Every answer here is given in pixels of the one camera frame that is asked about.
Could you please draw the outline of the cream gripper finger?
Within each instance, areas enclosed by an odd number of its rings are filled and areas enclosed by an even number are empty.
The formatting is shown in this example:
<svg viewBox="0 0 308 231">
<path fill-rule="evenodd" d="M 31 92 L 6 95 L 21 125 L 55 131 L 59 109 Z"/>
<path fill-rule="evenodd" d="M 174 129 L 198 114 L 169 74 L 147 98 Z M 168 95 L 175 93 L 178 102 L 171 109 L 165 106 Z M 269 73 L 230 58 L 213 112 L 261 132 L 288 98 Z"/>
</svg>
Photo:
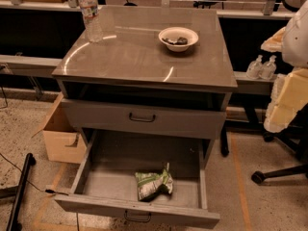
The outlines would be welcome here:
<svg viewBox="0 0 308 231">
<path fill-rule="evenodd" d="M 285 27 L 279 29 L 274 35 L 261 44 L 261 49 L 268 52 L 281 52 L 284 33 Z"/>
<path fill-rule="evenodd" d="M 279 133 L 308 104 L 308 69 L 295 68 L 287 75 L 278 74 L 270 98 L 264 128 L 269 132 Z"/>
</svg>

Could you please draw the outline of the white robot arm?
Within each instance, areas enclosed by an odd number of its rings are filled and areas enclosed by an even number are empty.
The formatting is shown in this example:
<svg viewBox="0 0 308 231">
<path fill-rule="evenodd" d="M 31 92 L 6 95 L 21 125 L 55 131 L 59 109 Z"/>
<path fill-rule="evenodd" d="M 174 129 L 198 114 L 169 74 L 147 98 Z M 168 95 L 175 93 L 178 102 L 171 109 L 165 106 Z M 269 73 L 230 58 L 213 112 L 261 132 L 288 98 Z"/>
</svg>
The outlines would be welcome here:
<svg viewBox="0 0 308 231">
<path fill-rule="evenodd" d="M 282 60 L 294 68 L 274 81 L 266 112 L 265 129 L 279 133 L 308 104 L 308 1 L 304 2 L 286 27 L 265 40 L 261 48 L 281 52 Z"/>
</svg>

